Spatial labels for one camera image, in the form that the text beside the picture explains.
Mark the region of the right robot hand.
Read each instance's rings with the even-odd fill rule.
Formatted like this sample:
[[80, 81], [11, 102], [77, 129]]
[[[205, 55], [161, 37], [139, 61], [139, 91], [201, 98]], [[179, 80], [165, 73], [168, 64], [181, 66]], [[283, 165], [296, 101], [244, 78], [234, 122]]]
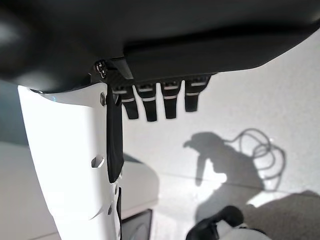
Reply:
[[212, 75], [260, 67], [320, 27], [317, 0], [3, 0], [0, 78], [63, 240], [120, 240], [122, 109], [194, 112]]

